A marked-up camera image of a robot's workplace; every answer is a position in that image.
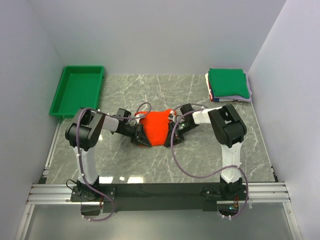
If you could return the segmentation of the green plastic bin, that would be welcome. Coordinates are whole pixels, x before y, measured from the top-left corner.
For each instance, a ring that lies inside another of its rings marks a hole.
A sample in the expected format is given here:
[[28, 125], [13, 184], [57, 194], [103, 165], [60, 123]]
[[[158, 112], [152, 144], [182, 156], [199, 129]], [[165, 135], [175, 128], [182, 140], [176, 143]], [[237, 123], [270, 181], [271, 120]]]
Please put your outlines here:
[[49, 114], [73, 118], [80, 108], [97, 109], [105, 78], [102, 65], [68, 65], [61, 74]]

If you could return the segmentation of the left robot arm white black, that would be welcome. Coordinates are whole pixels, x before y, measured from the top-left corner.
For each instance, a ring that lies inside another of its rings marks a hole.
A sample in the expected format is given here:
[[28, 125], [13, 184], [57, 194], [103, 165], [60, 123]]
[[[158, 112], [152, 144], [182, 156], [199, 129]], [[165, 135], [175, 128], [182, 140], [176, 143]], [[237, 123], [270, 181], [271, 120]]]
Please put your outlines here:
[[132, 117], [130, 111], [119, 108], [115, 115], [102, 113], [92, 108], [80, 108], [72, 123], [65, 131], [65, 139], [69, 142], [77, 160], [78, 177], [75, 182], [74, 194], [87, 201], [98, 197], [102, 200], [112, 199], [114, 191], [101, 189], [100, 179], [96, 169], [95, 146], [103, 129], [112, 134], [117, 133], [130, 138], [132, 144], [151, 147], [144, 127], [139, 120], [145, 114]]

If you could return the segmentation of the green folded t shirt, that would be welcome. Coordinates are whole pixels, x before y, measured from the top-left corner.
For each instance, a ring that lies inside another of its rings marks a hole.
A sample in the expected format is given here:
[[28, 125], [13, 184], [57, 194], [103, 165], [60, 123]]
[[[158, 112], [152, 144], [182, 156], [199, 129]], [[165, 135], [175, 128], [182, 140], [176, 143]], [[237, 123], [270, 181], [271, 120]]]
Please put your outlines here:
[[242, 69], [210, 68], [208, 80], [217, 98], [241, 96], [248, 99], [250, 97]]

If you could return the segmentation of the orange t shirt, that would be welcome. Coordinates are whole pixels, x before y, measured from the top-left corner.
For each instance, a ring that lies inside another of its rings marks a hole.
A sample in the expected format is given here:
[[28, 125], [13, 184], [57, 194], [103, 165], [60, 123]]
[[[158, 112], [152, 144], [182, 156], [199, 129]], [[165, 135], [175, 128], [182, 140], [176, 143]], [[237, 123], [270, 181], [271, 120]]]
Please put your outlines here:
[[152, 147], [167, 146], [169, 123], [172, 122], [170, 114], [177, 115], [172, 109], [167, 109], [164, 111], [151, 111], [146, 117], [139, 119]]

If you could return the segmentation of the red blue folded t shirt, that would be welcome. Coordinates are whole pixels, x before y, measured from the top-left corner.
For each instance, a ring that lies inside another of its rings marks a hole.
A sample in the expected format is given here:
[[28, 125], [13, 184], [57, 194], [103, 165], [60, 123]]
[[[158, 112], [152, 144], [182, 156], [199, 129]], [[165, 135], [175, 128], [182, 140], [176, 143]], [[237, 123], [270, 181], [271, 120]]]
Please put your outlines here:
[[209, 89], [209, 94], [210, 94], [211, 101], [212, 102], [217, 102], [217, 103], [220, 102], [220, 99], [215, 97], [211, 85], [209, 85], [208, 89]]

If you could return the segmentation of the white folded t shirt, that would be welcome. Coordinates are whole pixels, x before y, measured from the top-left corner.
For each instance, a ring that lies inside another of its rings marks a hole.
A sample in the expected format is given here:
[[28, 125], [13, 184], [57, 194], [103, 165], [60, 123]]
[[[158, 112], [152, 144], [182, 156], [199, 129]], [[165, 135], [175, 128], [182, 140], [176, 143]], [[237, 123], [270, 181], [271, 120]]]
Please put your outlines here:
[[208, 90], [208, 95], [209, 95], [209, 98], [211, 99], [211, 98], [212, 98], [212, 92], [211, 92], [211, 87], [210, 87], [210, 82], [209, 82], [208, 76], [209, 76], [208, 73], [206, 73], [206, 74], [204, 75], [204, 77], [205, 77], [205, 83], [206, 83], [207, 90]]

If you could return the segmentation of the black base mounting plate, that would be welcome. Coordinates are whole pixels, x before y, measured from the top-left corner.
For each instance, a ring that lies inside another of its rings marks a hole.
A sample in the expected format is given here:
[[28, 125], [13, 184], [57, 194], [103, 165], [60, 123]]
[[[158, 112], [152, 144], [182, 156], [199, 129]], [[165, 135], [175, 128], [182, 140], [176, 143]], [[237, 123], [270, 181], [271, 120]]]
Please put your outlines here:
[[100, 184], [97, 188], [107, 195], [102, 198], [87, 186], [74, 186], [70, 200], [73, 203], [102, 203], [103, 212], [203, 210], [216, 212], [220, 201], [244, 201], [248, 188], [218, 182], [194, 183], [115, 183]]

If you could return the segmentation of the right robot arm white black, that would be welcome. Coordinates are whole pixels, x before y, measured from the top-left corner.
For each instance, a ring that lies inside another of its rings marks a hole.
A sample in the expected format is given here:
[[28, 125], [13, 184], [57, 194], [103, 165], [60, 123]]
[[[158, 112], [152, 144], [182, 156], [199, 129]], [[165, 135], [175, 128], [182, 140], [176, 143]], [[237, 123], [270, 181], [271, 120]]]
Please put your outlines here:
[[169, 114], [168, 133], [164, 142], [165, 147], [170, 147], [173, 160], [175, 157], [174, 145], [184, 141], [184, 134], [201, 124], [210, 124], [214, 136], [219, 142], [222, 151], [222, 168], [205, 176], [195, 176], [187, 173], [180, 165], [178, 168], [187, 176], [196, 179], [209, 178], [220, 173], [219, 192], [216, 196], [226, 200], [236, 200], [240, 194], [247, 193], [243, 185], [246, 175], [241, 169], [241, 147], [247, 134], [247, 127], [235, 107], [231, 104], [222, 107], [208, 108], [199, 103], [200, 109], [193, 109], [193, 103], [178, 106], [180, 117], [174, 117], [176, 110]]

